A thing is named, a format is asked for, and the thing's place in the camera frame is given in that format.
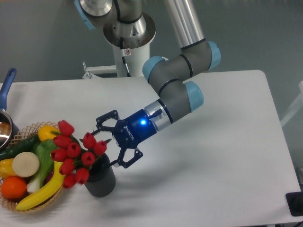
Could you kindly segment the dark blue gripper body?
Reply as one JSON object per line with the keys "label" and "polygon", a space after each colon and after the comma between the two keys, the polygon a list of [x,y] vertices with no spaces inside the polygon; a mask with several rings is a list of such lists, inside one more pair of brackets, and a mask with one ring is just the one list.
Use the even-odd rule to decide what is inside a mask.
{"label": "dark blue gripper body", "polygon": [[125,119],[118,120],[112,135],[120,148],[136,148],[156,132],[148,114],[141,109]]}

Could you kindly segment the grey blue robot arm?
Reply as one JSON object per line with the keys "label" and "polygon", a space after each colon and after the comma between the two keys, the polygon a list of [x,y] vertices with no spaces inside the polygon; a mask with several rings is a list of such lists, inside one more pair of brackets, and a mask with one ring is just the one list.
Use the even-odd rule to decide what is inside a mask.
{"label": "grey blue robot arm", "polygon": [[159,97],[125,119],[119,119],[115,110],[97,118],[97,131],[112,133],[120,147],[112,165],[128,168],[143,156],[139,143],[204,103],[199,86],[191,78],[219,64],[220,50],[206,41],[190,0],[165,1],[181,49],[181,54],[170,60],[150,56],[156,26],[143,12],[140,0],[77,0],[74,4],[88,29],[103,27],[115,59],[113,66],[90,67],[85,73],[144,77]]}

